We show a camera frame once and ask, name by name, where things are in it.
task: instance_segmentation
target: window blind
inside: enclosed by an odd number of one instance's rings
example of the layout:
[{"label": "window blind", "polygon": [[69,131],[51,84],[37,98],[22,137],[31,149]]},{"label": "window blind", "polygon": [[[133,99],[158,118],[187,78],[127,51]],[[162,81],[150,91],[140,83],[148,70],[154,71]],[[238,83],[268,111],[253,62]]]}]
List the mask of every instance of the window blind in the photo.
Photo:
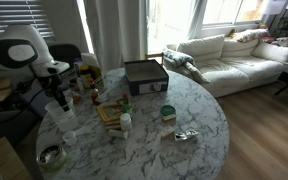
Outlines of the window blind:
[{"label": "window blind", "polygon": [[0,0],[0,34],[11,24],[31,24],[42,37],[54,37],[40,0]]}]

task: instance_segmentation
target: round table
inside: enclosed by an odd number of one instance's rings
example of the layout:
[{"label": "round table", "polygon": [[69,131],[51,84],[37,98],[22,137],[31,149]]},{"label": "round table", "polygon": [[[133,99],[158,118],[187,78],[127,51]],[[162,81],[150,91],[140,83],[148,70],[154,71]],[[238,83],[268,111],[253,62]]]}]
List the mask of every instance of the round table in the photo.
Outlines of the round table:
[{"label": "round table", "polygon": [[[49,144],[59,143],[68,161],[56,172],[44,172],[45,179],[215,179],[228,152],[229,131],[217,101],[198,83],[167,71],[167,91],[131,96],[136,107],[128,139],[111,137],[91,98],[85,94],[75,105],[79,126],[78,141],[68,146],[63,132],[49,114],[41,123],[36,142],[37,154]],[[100,94],[109,102],[129,92],[124,68],[105,73],[106,89]],[[172,122],[164,122],[160,109],[176,109],[176,132],[196,130],[199,135],[175,142],[161,138]]]}]

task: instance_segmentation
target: lid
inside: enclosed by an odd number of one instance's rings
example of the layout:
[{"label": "lid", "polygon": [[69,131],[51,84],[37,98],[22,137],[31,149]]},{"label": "lid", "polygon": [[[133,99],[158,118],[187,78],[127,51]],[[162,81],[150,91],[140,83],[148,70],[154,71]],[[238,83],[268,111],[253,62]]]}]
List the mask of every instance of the lid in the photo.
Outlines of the lid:
[{"label": "lid", "polygon": [[74,62],[82,62],[81,58],[74,58]]},{"label": "lid", "polygon": [[80,70],[81,70],[81,71],[84,71],[84,70],[87,70],[87,69],[88,69],[88,65],[85,65],[85,64],[84,64],[84,65],[81,65],[81,66],[80,66]]},{"label": "lid", "polygon": [[131,119],[131,115],[129,113],[123,113],[121,116],[120,116],[120,120],[121,121],[128,121]]},{"label": "lid", "polygon": [[124,97],[124,98],[127,98],[127,97],[128,97],[127,92],[124,92],[124,93],[123,93],[123,97]]},{"label": "lid", "polygon": [[165,105],[161,108],[161,113],[164,116],[168,116],[168,115],[176,114],[176,110],[173,106]]}]

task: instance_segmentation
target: white sofa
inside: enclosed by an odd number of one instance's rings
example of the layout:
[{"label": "white sofa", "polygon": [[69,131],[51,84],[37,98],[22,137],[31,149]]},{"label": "white sofa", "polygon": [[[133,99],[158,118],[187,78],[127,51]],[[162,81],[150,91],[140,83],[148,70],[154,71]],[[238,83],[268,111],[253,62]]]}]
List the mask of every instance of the white sofa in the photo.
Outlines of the white sofa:
[{"label": "white sofa", "polygon": [[198,82],[214,97],[274,82],[288,69],[288,47],[258,39],[240,43],[220,35],[167,48],[164,66]]}]

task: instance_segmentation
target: table leg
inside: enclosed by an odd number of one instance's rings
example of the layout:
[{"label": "table leg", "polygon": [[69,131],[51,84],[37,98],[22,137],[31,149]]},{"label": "table leg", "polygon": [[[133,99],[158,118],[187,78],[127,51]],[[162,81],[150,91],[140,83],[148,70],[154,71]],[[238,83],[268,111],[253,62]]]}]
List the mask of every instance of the table leg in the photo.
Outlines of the table leg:
[{"label": "table leg", "polygon": [[287,88],[288,88],[288,84],[286,84],[284,87],[282,87],[280,90],[278,90],[274,95],[275,96],[279,95],[281,92],[283,92]]}]

